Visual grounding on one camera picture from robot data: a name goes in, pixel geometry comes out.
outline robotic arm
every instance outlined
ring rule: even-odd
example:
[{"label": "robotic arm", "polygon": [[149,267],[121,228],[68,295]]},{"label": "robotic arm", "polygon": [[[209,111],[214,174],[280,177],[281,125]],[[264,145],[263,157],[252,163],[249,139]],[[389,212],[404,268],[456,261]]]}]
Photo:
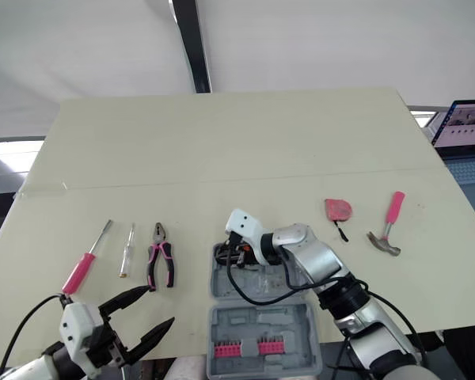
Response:
[{"label": "robotic arm", "polygon": [[0,380],[95,378],[103,366],[122,367],[137,362],[160,342],[174,318],[155,326],[128,351],[109,324],[110,314],[130,306],[148,290],[148,286],[135,287],[100,306],[72,302],[68,298],[59,326],[63,342],[54,343],[40,358],[7,371]]},{"label": "robotic arm", "polygon": [[437,378],[420,365],[420,355],[378,302],[362,288],[340,258],[304,224],[273,231],[266,230],[251,215],[234,210],[226,224],[230,241],[245,241],[257,263],[269,265],[274,258],[293,260],[309,283],[335,278],[334,282],[315,287],[320,306],[334,317],[334,323],[348,338],[349,356],[357,368],[376,378],[395,378],[393,372],[415,366],[418,372]]}]

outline small screwdriver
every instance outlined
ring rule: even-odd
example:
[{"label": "small screwdriver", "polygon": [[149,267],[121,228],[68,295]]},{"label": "small screwdriver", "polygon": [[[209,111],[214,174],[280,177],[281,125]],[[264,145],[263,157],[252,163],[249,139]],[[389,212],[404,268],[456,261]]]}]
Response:
[{"label": "small screwdriver", "polygon": [[79,285],[81,285],[82,281],[85,279],[86,274],[89,271],[89,266],[92,264],[92,261],[95,259],[95,255],[93,251],[98,246],[98,243],[101,242],[102,237],[105,233],[109,230],[109,227],[112,225],[112,220],[109,219],[107,223],[105,223],[104,229],[102,230],[101,235],[98,239],[93,243],[92,248],[89,249],[87,253],[82,255],[80,261],[74,267],[74,270],[69,275],[69,278],[65,282],[65,285],[62,287],[62,292],[66,295],[72,295],[76,291],[78,291]]},{"label": "small screwdriver", "polygon": [[121,262],[120,274],[121,278],[128,276],[128,270],[130,268],[130,261],[132,258],[132,250],[134,249],[134,232],[135,232],[135,223],[132,223],[132,228],[130,228],[130,233],[128,234],[127,244],[123,250],[123,261]]}]

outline table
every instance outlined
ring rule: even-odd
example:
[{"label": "table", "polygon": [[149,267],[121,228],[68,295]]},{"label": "table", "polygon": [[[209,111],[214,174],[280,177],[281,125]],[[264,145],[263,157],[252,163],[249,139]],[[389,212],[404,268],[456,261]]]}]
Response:
[{"label": "table", "polygon": [[[407,195],[390,236],[402,248],[398,258],[366,238],[382,230],[396,190]],[[328,197],[353,206],[347,244],[325,218]],[[215,303],[211,247],[225,240],[235,207],[269,228],[312,226],[418,331],[475,325],[475,214],[395,90],[85,99],[62,103],[0,232],[0,359],[19,321],[60,291],[107,219],[115,224],[74,299],[100,304],[143,285],[146,247],[161,221],[173,243],[176,285],[114,314],[112,326],[131,347],[175,316],[147,358],[205,353]],[[120,279],[131,222],[135,256],[131,276]],[[307,298],[320,341],[341,340],[329,313],[313,294]],[[56,302],[38,312],[9,364],[58,340],[60,316]]]}]

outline pink hammer handle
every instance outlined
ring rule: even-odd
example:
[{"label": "pink hammer handle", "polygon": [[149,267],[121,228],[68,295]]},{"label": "pink hammer handle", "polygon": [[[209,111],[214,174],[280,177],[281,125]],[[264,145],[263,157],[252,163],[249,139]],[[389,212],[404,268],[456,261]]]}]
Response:
[{"label": "pink hammer handle", "polygon": [[397,217],[399,216],[399,210],[401,209],[401,204],[403,203],[404,198],[405,194],[403,192],[394,193],[393,200],[389,206],[389,211],[387,211],[387,223],[394,224],[397,221]]},{"label": "pink hammer handle", "polygon": [[78,291],[79,285],[85,279],[86,274],[89,271],[89,266],[92,264],[92,261],[95,260],[95,255],[92,253],[85,253],[82,255],[80,261],[74,267],[74,270],[69,275],[69,278],[63,285],[62,292],[66,295],[72,295]]}]

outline pliers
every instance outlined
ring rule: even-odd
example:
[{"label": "pliers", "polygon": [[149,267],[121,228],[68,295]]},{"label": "pliers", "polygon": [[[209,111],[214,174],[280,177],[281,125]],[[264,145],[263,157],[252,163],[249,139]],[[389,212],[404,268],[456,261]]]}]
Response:
[{"label": "pliers", "polygon": [[155,262],[157,261],[158,254],[161,252],[167,264],[167,287],[174,286],[174,262],[171,254],[171,244],[165,240],[165,230],[161,223],[155,224],[153,231],[153,244],[148,248],[148,254],[150,260],[148,261],[148,270],[146,276],[148,279],[148,286],[150,291],[156,291],[155,286]]}]

